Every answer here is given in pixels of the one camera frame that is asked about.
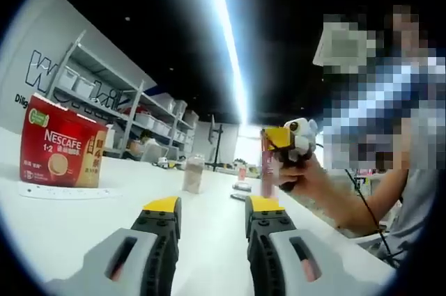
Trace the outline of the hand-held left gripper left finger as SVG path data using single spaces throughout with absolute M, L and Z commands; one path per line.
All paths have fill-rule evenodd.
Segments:
M 47 282 L 50 295 L 170 295 L 178 262 L 181 199 L 146 204 L 131 228 L 91 248 L 67 279 Z

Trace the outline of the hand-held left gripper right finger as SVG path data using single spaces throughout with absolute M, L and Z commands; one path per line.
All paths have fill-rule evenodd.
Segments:
M 247 259 L 255 295 L 377 295 L 381 287 L 348 273 L 341 256 L 296 228 L 278 202 L 245 199 Z

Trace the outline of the person's right hand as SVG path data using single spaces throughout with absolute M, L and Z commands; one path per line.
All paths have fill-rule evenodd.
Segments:
M 276 185 L 283 191 L 288 188 L 292 194 L 319 201 L 328 188 L 329 181 L 316 156 L 312 155 L 300 168 L 283 166 L 279 170 Z

